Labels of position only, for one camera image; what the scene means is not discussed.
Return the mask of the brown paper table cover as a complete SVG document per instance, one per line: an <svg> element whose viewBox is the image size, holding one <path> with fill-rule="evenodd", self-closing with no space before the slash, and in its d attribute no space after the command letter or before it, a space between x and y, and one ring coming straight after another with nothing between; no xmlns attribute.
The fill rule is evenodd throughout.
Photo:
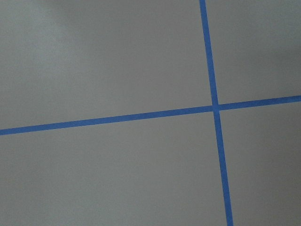
<svg viewBox="0 0 301 226"><path fill-rule="evenodd" d="M3 0L3 226L298 226L298 0Z"/></svg>

